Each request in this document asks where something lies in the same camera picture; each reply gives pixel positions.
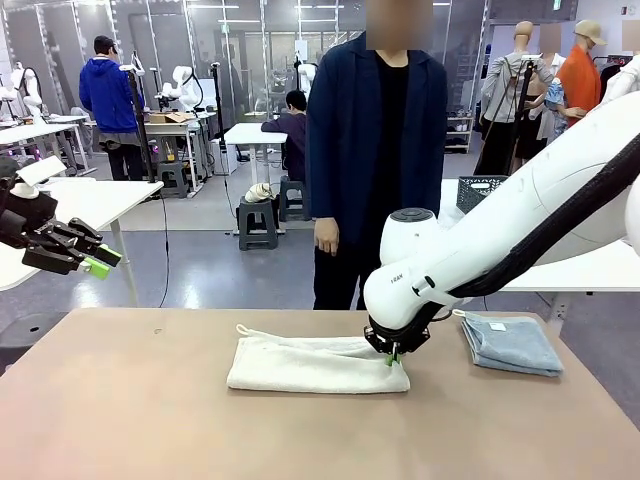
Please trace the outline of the mannequin in grey shirt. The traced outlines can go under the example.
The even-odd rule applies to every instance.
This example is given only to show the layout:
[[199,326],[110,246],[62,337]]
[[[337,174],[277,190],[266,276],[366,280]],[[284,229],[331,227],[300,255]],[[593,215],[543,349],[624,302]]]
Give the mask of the mannequin in grey shirt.
[[519,22],[514,31],[513,50],[491,64],[481,89],[481,125],[483,145],[475,175],[495,176],[509,173],[515,120],[522,95],[526,63],[534,25]]

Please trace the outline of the white table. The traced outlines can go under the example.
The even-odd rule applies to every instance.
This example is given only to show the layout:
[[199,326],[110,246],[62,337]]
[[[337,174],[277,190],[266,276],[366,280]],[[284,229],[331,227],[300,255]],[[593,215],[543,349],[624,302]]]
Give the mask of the white table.
[[[93,178],[61,177],[43,185],[44,191],[58,201],[56,218],[68,221],[78,217],[92,228],[111,229],[115,250],[122,254],[118,269],[125,276],[130,304],[139,305],[136,283],[119,219],[163,187],[161,181],[99,181]],[[12,289],[34,276],[38,270],[21,263],[23,253],[0,243],[0,292]]]
[[574,258],[533,267],[502,290],[551,293],[546,321],[559,332],[571,302],[580,294],[639,293],[640,257],[619,240]]

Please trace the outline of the grey perforated plastic basket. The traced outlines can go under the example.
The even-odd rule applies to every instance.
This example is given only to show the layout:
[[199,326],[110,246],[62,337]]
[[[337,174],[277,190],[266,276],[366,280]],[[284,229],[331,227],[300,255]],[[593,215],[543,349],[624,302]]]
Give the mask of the grey perforated plastic basket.
[[461,176],[458,179],[457,208],[468,214],[506,180],[507,176],[502,175]]

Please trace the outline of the white desk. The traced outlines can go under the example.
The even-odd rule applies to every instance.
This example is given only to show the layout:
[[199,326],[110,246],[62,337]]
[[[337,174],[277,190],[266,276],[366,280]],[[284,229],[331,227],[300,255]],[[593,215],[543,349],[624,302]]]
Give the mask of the white desk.
[[155,139],[160,163],[179,161],[189,183],[186,198],[193,198],[210,177],[207,166],[207,143],[203,135],[203,120],[182,124],[145,124],[149,140]]
[[59,151],[56,135],[66,131],[72,131],[76,150],[82,161],[82,167],[76,164],[75,148],[69,145],[64,147],[67,160],[70,166],[76,169],[77,176],[85,176],[95,171],[88,164],[87,152],[82,143],[79,126],[88,120],[84,116],[58,116],[51,122],[37,122],[34,124],[18,125],[16,122],[0,122],[0,152],[20,148],[25,151],[27,145],[39,145],[40,150],[45,152],[45,142],[49,141],[53,151]]
[[237,123],[224,134],[227,143],[249,149],[253,184],[270,182],[270,162],[267,147],[286,143],[285,133],[263,132],[261,123]]

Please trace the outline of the person in blue hoodie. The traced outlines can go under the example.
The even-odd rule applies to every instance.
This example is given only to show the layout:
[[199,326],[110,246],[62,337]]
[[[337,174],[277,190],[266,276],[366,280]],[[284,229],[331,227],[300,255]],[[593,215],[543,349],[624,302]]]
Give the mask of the person in blue hoodie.
[[141,181],[141,144],[128,73],[120,69],[115,42],[94,38],[94,56],[79,74],[79,98],[96,122],[99,146],[107,153],[115,181]]

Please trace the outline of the person in navy jacket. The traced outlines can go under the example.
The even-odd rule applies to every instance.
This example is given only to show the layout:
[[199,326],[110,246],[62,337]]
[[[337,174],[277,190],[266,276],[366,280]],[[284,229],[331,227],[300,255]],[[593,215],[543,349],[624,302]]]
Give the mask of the person in navy jacket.
[[314,306],[364,308],[384,223],[403,208],[438,212],[447,130],[445,67],[427,51],[433,0],[366,0],[366,27],[322,58],[307,106],[314,157],[341,167],[336,256],[314,246]]

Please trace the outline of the black plastic stool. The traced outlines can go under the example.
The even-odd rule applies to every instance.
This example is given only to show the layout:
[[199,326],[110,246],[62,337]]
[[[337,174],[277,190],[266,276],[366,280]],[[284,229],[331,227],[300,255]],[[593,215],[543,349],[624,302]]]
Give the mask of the black plastic stool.
[[0,376],[66,315],[67,312],[25,315],[13,320],[0,332]]

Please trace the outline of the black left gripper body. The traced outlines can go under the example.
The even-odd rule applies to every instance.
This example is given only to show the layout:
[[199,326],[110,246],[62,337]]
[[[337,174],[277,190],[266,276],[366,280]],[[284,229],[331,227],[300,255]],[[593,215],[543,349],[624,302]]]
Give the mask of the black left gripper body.
[[25,199],[0,188],[0,242],[14,249],[53,247],[37,230],[55,217],[57,205],[58,201],[45,193]]

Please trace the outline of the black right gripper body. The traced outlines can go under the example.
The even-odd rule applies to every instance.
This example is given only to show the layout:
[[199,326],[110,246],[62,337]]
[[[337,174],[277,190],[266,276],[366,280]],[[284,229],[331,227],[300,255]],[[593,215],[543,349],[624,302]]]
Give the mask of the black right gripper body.
[[378,353],[402,356],[419,349],[430,339],[430,332],[427,326],[420,325],[390,330],[370,324],[364,327],[364,338]]

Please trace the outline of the light blue towel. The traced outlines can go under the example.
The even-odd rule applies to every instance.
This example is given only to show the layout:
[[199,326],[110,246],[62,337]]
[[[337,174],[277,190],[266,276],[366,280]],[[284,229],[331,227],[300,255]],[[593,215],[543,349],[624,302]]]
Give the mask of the light blue towel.
[[550,378],[563,374],[564,366],[536,320],[486,316],[459,309],[453,314],[461,320],[474,365]]

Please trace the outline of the person's right forearm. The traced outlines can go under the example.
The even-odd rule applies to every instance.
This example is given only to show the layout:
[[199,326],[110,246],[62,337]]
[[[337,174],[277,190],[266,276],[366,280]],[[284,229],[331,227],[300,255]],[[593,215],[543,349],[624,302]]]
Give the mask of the person's right forearm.
[[311,159],[308,180],[313,217],[333,218],[340,223],[340,174],[340,157],[337,152]]

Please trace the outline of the person in purple hoodie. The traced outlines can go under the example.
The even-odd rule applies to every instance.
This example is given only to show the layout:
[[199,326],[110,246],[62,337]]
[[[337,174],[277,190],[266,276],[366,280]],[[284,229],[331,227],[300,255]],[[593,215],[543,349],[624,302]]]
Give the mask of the person in purple hoodie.
[[291,180],[305,182],[307,99],[302,91],[292,90],[286,94],[285,102],[287,110],[278,118],[263,122],[261,131],[287,135],[283,168]]

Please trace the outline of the beige cloth bundle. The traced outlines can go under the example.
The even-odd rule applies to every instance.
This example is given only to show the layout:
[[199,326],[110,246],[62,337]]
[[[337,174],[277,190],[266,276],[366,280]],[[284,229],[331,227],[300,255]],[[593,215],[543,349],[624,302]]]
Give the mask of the beige cloth bundle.
[[271,185],[268,182],[263,182],[252,185],[246,192],[244,199],[248,203],[258,203],[274,200],[275,197]]

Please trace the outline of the black tripod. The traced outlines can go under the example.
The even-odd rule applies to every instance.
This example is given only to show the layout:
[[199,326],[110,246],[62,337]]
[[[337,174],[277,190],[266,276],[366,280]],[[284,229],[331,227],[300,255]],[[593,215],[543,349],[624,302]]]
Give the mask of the black tripod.
[[[512,139],[512,156],[513,156],[514,149],[515,149],[515,143],[516,143],[516,139],[517,139],[519,124],[521,122],[521,119],[522,119],[522,116],[523,116],[523,113],[524,113],[527,90],[528,90],[528,87],[529,87],[529,83],[530,83],[531,77],[532,77],[533,73],[536,70],[536,64],[535,64],[536,60],[537,60],[537,57],[536,56],[531,56],[530,54],[525,55],[522,58],[522,61],[526,63],[526,73],[525,73],[525,79],[523,81],[522,95],[521,95],[520,101],[518,102],[518,111],[517,111],[516,120],[515,120],[516,133],[513,135],[513,139]],[[482,133],[483,129],[482,129],[482,125],[481,125],[481,100],[480,100],[480,117],[479,117],[479,120],[480,120],[481,133]]]

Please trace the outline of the white towel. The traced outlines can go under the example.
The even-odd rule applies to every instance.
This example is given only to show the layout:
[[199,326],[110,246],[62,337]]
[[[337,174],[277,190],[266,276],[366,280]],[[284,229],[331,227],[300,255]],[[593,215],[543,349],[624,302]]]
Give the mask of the white towel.
[[402,365],[385,365],[362,337],[292,338],[236,326],[231,389],[308,394],[386,394],[410,390]]

